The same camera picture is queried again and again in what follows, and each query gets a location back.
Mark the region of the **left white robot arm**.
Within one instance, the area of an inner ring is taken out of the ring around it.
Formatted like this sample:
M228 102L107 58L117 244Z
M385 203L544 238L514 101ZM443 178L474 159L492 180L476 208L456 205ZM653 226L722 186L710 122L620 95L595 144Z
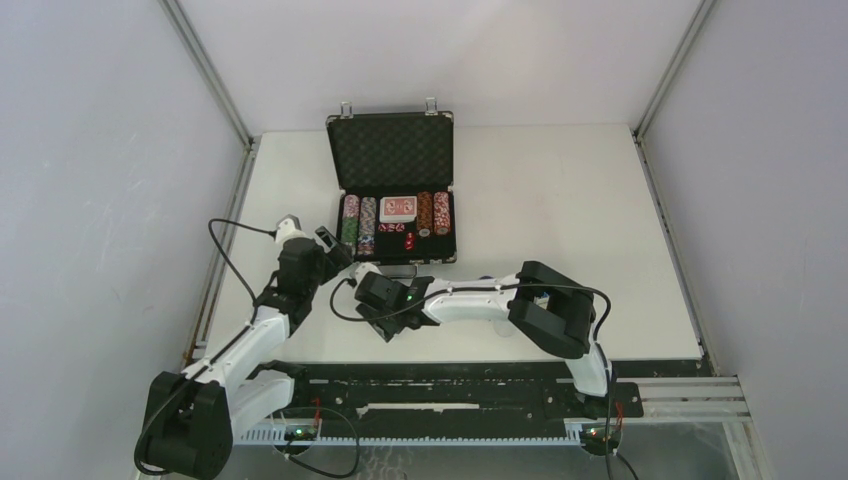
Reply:
M281 247L278 267L261 292L250 294L251 314L240 330L217 351L151 382L133 450L140 473L214 479L235 440L260 420L278 410L298 417L310 409L307 384L262 363L308 317L319 287L352 258L326 228L308 235L294 216L280 221L272 235Z

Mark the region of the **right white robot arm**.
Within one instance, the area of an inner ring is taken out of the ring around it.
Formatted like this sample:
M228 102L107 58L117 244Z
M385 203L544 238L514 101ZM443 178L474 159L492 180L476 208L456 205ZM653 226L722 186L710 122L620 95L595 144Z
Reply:
M421 276L407 284L362 264L352 282L359 319L384 341L406 329L460 321L513 327L565 362L584 416L597 419L617 403L612 363L599 342L611 313L609 296L539 261L526 261L518 273L502 278L458 282Z

